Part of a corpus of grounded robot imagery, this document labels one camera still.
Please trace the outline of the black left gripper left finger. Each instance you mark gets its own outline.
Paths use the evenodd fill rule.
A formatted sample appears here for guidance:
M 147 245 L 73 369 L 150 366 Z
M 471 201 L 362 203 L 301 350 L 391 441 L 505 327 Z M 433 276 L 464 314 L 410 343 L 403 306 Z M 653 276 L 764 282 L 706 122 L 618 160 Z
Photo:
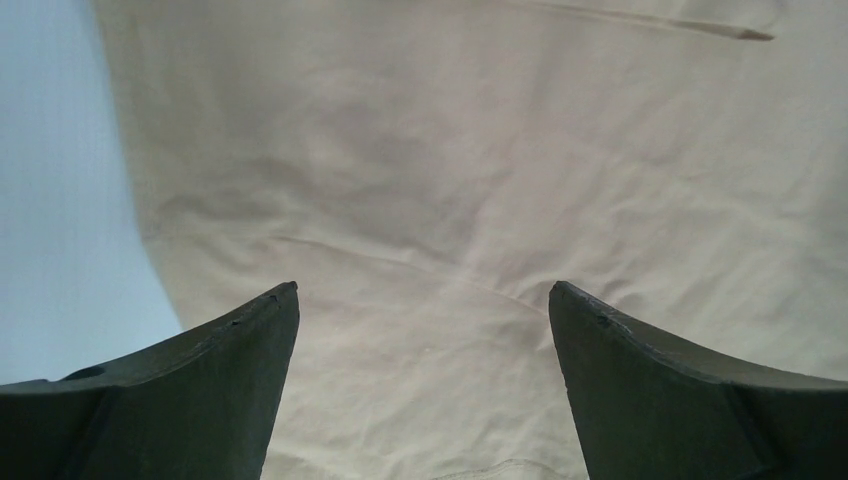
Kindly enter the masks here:
M 5 479 L 257 479 L 293 353 L 297 286 L 56 381 L 1 389 Z

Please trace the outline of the beige t-shirt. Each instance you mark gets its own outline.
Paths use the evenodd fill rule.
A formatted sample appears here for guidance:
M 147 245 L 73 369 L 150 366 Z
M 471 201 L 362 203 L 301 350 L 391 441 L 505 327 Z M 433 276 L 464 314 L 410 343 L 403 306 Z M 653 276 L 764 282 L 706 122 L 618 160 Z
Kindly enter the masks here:
M 298 284 L 266 479 L 582 479 L 567 280 L 847 375 L 843 1 L 97 1 L 194 327 Z

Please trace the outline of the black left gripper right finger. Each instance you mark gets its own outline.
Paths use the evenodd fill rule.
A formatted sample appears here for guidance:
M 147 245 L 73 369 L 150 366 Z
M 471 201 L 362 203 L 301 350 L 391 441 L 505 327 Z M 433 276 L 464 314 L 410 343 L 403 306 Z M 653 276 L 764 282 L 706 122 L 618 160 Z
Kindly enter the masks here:
M 705 348 L 565 281 L 553 340 L 593 479 L 843 479 L 847 385 Z

